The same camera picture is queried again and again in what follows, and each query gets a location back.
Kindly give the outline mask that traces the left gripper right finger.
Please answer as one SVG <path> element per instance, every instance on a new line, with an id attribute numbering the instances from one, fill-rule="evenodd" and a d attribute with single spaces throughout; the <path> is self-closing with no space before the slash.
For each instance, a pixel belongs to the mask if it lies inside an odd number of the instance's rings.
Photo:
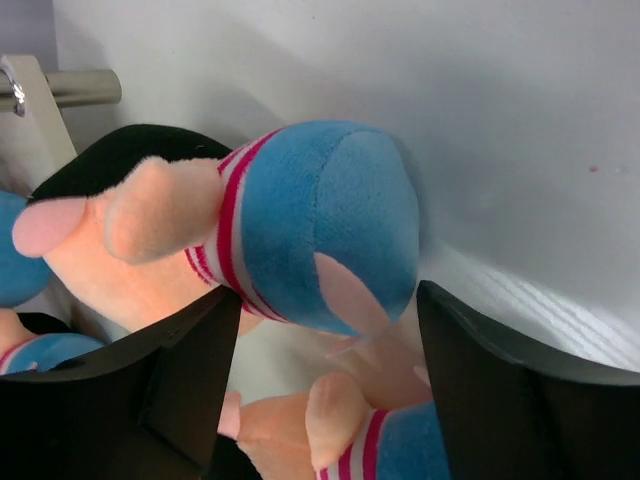
<path id="1" fill-rule="evenodd" d="M 453 478 L 638 478 L 638 373 L 548 346 L 431 281 L 417 311 Z"/>

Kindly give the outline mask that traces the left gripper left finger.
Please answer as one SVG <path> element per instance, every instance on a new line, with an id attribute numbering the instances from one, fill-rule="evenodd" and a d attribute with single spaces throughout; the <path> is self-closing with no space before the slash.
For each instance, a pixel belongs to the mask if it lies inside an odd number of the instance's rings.
<path id="1" fill-rule="evenodd" d="M 5 479 L 198 479 L 208 470 L 239 326 L 217 288 L 56 369 L 1 380 Z"/>

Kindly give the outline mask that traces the boy plush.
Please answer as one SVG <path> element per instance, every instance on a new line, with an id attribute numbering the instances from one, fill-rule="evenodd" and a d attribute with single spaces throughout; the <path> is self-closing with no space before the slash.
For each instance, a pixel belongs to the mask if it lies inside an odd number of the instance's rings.
<path id="1" fill-rule="evenodd" d="M 129 331 L 222 285 L 244 330 L 268 318 L 372 337 L 414 295 L 419 211 L 396 142 L 367 125 L 303 122 L 232 150 L 137 124 L 43 182 L 12 238 Z"/>

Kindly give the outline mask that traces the boy plush showing black hair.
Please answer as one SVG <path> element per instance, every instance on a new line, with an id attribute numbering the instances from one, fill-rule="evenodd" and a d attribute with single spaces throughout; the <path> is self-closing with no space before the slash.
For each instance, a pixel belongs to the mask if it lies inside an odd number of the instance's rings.
<path id="1" fill-rule="evenodd" d="M 227 393 L 219 434 L 264 479 L 450 478 L 419 328 L 395 327 L 357 358 L 307 391 L 249 404 Z"/>

